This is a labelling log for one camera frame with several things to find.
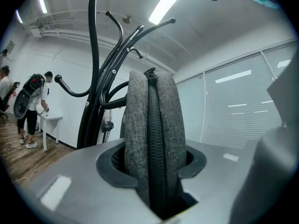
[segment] white wall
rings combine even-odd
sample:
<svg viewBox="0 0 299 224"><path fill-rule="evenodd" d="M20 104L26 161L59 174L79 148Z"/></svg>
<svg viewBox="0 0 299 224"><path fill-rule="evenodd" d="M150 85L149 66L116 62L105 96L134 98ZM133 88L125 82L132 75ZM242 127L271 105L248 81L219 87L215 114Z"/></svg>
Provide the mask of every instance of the white wall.
<svg viewBox="0 0 299 224"><path fill-rule="evenodd" d="M108 50L100 47L100 64L103 63ZM128 80L131 70L145 71L149 66L140 61L127 58L114 80L113 87ZM54 37L40 39L29 38L21 49L11 68L10 77L21 82L18 91L34 73L44 74L51 71L53 76L60 74L63 80L74 92L84 92L88 89L92 77L92 54L89 44ZM75 98L67 94L57 83L48 84L50 94L46 100L50 112L60 112L63 119L60 126L59 139L73 147L77 146L79 125L87 99ZM127 89L117 93L115 98L124 97ZM124 107L112 111L114 129L109 140L118 139ZM49 134L56 136L55 123L49 128Z"/></svg>
<svg viewBox="0 0 299 224"><path fill-rule="evenodd" d="M214 36L209 39L209 45L205 44L206 47L203 49L201 44L196 57L178 59L177 63L180 66L174 75L175 81L180 82L238 56L295 38L295 33L283 20L268 22L220 44L222 35L225 36L225 33L221 34L220 30L214 31Z"/></svg>
<svg viewBox="0 0 299 224"><path fill-rule="evenodd" d="M23 27L16 20L16 18L13 17L0 42L0 51L2 52L3 49L6 49L10 41L14 42L15 47L12 50L11 54L8 54L7 58L3 59L1 66L8 65L9 68L11 67L11 65L13 64L12 61L14 61L14 59L18 55L19 50L24 45L26 37L27 36L25 29L23 29Z"/></svg>

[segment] person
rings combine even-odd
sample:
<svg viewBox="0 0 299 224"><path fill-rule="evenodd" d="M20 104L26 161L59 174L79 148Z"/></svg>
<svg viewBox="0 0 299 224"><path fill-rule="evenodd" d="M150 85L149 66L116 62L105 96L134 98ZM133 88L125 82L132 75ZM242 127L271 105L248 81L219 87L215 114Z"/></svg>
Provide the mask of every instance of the person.
<svg viewBox="0 0 299 224"><path fill-rule="evenodd" d="M7 50L7 49L4 49L4 50L2 51L2 53L0 54L0 67L1 67L1 65L2 65L3 59L4 59L5 57L7 57L7 52L8 52L8 50Z"/></svg>
<svg viewBox="0 0 299 224"><path fill-rule="evenodd" d="M53 78L52 72L48 71L47 73L45 73L44 78L45 78L45 83L50 83ZM27 109L24 117L22 119L18 119L17 125L18 125L18 129L20 130L19 131L20 144L24 144L25 140L26 140L26 138L24 136L24 123L25 123L25 119L27 119L28 140L27 140L26 148L36 148L37 147L37 143L33 142L33 136L34 136L34 133L36 130L36 122L37 122L36 105L37 105L39 98L41 99L41 105L42 105L42 108L44 109L44 111L47 112L49 110L48 105L46 104L46 98L47 98L49 91L45 85L44 85L44 88L42 89L40 95L37 95L37 96L31 98L31 101L28 105L28 109Z"/></svg>
<svg viewBox="0 0 299 224"><path fill-rule="evenodd" d="M4 100L5 96L9 92L8 75L9 75L9 67L8 66L2 67L1 72L0 72L0 77L1 77L1 81L0 81L0 99L1 99L0 104L3 103L3 100Z"/></svg>

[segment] black pants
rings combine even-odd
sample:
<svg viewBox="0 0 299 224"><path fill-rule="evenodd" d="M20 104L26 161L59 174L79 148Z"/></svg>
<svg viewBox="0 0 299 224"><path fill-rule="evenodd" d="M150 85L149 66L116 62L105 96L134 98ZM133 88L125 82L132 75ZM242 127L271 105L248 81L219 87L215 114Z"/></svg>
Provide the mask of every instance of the black pants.
<svg viewBox="0 0 299 224"><path fill-rule="evenodd" d="M23 129L25 119L27 119L28 133L34 135L36 131L36 122L37 122L37 112L32 110L27 110L22 119L18 119L18 128Z"/></svg>

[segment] hair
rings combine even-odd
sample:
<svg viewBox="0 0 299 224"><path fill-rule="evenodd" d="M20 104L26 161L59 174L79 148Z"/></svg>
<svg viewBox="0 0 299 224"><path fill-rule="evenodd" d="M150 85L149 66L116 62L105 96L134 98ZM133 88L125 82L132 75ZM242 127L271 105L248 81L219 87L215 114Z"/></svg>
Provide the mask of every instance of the hair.
<svg viewBox="0 0 299 224"><path fill-rule="evenodd" d="M53 74L52 74L51 71L47 71L47 72L45 73L45 76L46 76L46 77L53 77Z"/></svg>
<svg viewBox="0 0 299 224"><path fill-rule="evenodd" d="M4 72L5 75L7 75L7 76L9 75L10 70L9 70L9 67L7 65L3 66L1 68L1 70Z"/></svg>

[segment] white sneaker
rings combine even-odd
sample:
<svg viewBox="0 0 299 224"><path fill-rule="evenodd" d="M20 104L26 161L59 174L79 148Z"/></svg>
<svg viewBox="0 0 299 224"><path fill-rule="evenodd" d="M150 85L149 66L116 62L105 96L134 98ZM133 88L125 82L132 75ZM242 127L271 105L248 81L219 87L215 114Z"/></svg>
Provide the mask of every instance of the white sneaker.
<svg viewBox="0 0 299 224"><path fill-rule="evenodd" d="M20 139L20 144L24 144L26 141L26 136L24 135L24 138L23 139Z"/></svg>
<svg viewBox="0 0 299 224"><path fill-rule="evenodd" d="M37 143L34 143L34 142L31 142L31 143L27 143L26 144L26 148L35 148L35 147L37 147Z"/></svg>

